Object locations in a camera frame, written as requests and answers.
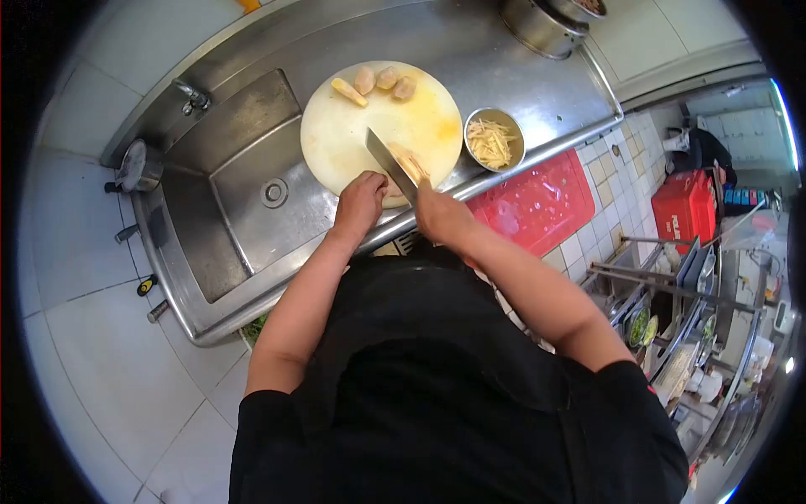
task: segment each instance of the white cutting board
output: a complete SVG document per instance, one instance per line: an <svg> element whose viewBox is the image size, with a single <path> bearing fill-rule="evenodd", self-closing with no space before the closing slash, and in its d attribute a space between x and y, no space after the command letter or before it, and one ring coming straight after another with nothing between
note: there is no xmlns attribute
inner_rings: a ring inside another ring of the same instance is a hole
<svg viewBox="0 0 806 504"><path fill-rule="evenodd" d="M391 90L377 87L361 108L333 89L341 77L350 84L361 65L376 73L393 66L401 77L413 77L417 91L408 102L392 100ZM436 187L451 172L462 150L462 116L445 86L417 67L398 61L367 61L335 73L319 86L302 114L300 141L305 162L334 194L364 170L386 173L366 148L367 127L385 144L398 142L417 157ZM402 196L384 199L384 208L405 205Z"/></svg>

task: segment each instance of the plastic bag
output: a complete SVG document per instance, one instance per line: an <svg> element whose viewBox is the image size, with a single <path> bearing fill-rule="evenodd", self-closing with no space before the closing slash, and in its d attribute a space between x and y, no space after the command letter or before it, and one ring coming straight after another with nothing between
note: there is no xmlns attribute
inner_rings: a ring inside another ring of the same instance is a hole
<svg viewBox="0 0 806 504"><path fill-rule="evenodd" d="M739 215L723 219L722 250L752 250L776 240L787 242L787 214L781 214L781 219L776 219L773 210L758 210L739 223L744 217Z"/></svg>

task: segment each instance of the red box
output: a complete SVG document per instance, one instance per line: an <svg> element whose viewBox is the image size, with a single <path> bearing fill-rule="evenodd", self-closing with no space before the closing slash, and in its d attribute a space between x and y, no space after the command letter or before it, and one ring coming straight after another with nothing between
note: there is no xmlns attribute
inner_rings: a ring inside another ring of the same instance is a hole
<svg viewBox="0 0 806 504"><path fill-rule="evenodd" d="M670 175L652 197L658 237L693 240L699 236L703 243L713 238L717 216L710 185L711 179L703 170ZM685 253L688 246L678 245L677 250Z"/></svg>

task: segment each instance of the knife blade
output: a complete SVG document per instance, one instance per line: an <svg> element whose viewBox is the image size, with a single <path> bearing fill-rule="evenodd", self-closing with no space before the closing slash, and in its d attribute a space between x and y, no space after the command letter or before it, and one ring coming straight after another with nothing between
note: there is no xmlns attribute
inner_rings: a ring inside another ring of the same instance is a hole
<svg viewBox="0 0 806 504"><path fill-rule="evenodd" d="M395 156L389 151L386 144L378 138L378 135L371 128L367 128L367 150L372 157L378 162L380 167L386 170L386 173L395 181L397 187L405 196L411 206L417 204L417 184L414 183L411 176L403 169L400 163L397 162Z"/></svg>

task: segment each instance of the sink drain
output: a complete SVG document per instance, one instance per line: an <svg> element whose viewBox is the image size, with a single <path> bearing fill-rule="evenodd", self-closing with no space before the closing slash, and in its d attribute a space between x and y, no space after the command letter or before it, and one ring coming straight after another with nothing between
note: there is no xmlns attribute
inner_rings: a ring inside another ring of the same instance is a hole
<svg viewBox="0 0 806 504"><path fill-rule="evenodd" d="M282 206L288 198L289 187L280 178L273 178L260 188L260 201L268 208Z"/></svg>

